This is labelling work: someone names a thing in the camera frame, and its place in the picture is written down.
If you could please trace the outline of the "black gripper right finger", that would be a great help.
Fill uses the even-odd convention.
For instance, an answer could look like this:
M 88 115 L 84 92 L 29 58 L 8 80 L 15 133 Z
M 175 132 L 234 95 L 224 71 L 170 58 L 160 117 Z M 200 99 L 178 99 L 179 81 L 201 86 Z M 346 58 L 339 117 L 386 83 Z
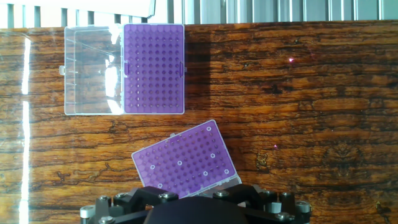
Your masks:
M 297 201 L 293 192 L 278 193 L 239 184 L 216 191 L 214 199 L 231 205 L 228 211 L 241 215 L 246 223 L 310 223 L 311 205 Z

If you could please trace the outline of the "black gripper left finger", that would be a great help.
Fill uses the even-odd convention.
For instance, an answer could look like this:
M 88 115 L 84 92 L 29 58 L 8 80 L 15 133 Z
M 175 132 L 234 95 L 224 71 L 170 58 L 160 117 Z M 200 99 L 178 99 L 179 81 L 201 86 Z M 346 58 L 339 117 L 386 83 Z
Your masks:
M 80 223 L 144 223 L 149 214 L 147 207 L 178 199 L 178 194 L 156 187 L 134 188 L 113 197 L 102 195 L 95 204 L 80 208 Z

